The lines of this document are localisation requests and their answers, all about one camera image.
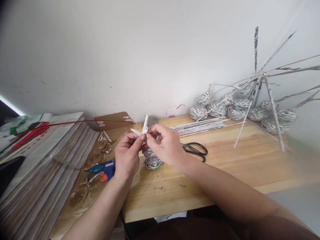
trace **right hand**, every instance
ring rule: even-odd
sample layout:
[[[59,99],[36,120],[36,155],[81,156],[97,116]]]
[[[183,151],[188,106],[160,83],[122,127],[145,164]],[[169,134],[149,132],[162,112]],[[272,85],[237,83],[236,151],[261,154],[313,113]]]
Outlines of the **right hand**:
[[[187,153],[181,146],[178,132],[160,124],[149,127],[147,144],[155,155],[172,166],[177,166],[187,157]]]

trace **brown cardboard piece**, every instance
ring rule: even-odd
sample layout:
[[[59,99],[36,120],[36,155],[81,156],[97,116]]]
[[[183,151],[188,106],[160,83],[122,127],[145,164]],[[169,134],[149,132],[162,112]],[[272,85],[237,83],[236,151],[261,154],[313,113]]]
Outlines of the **brown cardboard piece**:
[[[126,120],[130,119],[130,117],[129,118],[124,118],[124,117],[128,117],[128,116],[129,115],[127,112],[120,112],[120,113],[113,113],[113,114],[109,114],[109,115],[96,117],[96,118],[94,118],[94,120],[124,122],[124,123],[104,122],[103,124],[96,123],[99,130],[103,131],[103,130],[109,130],[109,129],[113,129],[113,128],[125,127],[125,126],[132,125],[133,121],[128,121],[128,123],[125,123]]]

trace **left hand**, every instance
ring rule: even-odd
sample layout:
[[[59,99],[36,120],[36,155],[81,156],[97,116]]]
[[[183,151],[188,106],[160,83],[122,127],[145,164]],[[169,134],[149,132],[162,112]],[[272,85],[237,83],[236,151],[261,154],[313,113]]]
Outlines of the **left hand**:
[[[148,148],[143,145],[146,135],[140,137],[135,133],[126,134],[115,148],[116,172],[114,177],[119,179],[128,179],[133,177],[139,169],[139,151]]]

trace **hand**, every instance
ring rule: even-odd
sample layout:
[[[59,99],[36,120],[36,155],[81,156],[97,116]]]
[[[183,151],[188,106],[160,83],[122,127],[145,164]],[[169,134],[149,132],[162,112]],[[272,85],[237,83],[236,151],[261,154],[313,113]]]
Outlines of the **hand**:
[[[140,137],[135,133],[126,134],[115,148],[116,172],[114,176],[119,179],[133,177],[139,169],[139,151],[148,148],[143,145],[146,135]]]
[[[155,155],[172,166],[177,166],[187,156],[181,146],[178,132],[160,124],[149,127],[147,143]]]

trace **red wire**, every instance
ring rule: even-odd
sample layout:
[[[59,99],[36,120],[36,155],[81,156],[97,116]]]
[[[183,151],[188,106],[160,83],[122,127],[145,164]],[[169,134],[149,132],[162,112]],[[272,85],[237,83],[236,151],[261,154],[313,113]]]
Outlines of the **red wire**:
[[[16,136],[20,136],[22,134],[25,134],[25,133],[28,133],[28,132],[32,132],[34,130],[37,130],[37,129],[41,129],[41,128],[47,128],[47,127],[53,127],[53,126],[59,126],[59,125],[65,125],[65,124],[72,124],[72,123],[81,123],[81,122],[118,122],[118,123],[130,123],[130,124],[134,124],[134,123],[131,123],[131,122],[122,122],[122,121],[107,121],[107,120],[87,120],[87,121],[75,121],[75,122],[66,122],[66,123],[57,123],[57,124],[50,124],[50,125],[46,125],[46,126],[42,126],[42,127],[37,127],[37,128],[34,128],[34,129],[31,129],[31,130],[27,130],[27,131],[24,131],[22,133],[19,133],[17,134]]]

